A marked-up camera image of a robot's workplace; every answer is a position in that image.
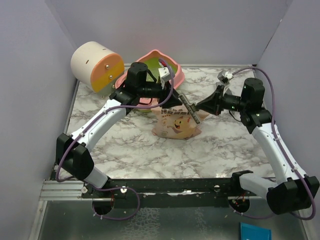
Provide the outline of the bag sealing clip strip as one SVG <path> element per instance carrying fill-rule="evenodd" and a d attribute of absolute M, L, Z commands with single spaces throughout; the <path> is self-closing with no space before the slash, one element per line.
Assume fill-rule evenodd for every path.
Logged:
<path fill-rule="evenodd" d="M 187 97 L 184 94 L 180 94 L 179 95 L 179 99 L 180 101 L 183 103 L 183 105 L 185 106 L 185 108 L 188 111 L 188 114 L 193 118 L 193 120 L 195 121 L 195 123 L 198 125 L 201 123 L 201 119 L 199 118 L 199 116 L 197 115 L 197 108 L 196 105 L 194 103 L 190 103 L 189 100 L 187 99 Z"/>

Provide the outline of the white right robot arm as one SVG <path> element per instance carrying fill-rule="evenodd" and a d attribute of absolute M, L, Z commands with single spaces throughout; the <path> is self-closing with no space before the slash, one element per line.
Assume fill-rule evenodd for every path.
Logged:
<path fill-rule="evenodd" d="M 262 106 L 263 82 L 247 78 L 240 96 L 227 94 L 224 88 L 224 85 L 217 86 L 213 94 L 196 104 L 196 109 L 216 116 L 223 110 L 239 112 L 241 123 L 261 146 L 276 179 L 272 182 L 250 170 L 234 172 L 230 191 L 236 196 L 249 191 L 265 199 L 276 215 L 314 207 L 320 183 L 315 176 L 308 176 L 294 160 L 281 139 L 272 114 Z"/>

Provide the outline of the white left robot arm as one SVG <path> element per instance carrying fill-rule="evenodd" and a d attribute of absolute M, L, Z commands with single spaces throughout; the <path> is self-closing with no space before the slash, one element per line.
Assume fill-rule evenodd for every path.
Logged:
<path fill-rule="evenodd" d="M 92 185 L 97 196 L 103 198 L 110 193 L 109 177 L 95 167 L 91 157 L 91 151 L 101 137 L 133 109 L 168 109 L 182 104 L 174 90 L 175 75 L 172 68 L 164 59 L 158 61 L 161 66 L 159 77 L 153 81 L 147 81 L 147 76 L 151 76 L 152 72 L 145 63 L 132 63 L 123 83 L 110 94 L 98 113 L 70 135 L 62 133 L 57 138 L 57 182 L 64 182 L 59 177 L 60 170 L 64 169 L 71 177 Z"/>

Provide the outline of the cat litter bag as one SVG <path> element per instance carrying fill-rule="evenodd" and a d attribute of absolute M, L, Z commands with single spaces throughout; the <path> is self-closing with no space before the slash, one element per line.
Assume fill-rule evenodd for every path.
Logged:
<path fill-rule="evenodd" d="M 152 134 L 161 138 L 187 140 L 202 133 L 199 125 L 188 113 L 185 106 L 152 108 L 157 118 Z"/>

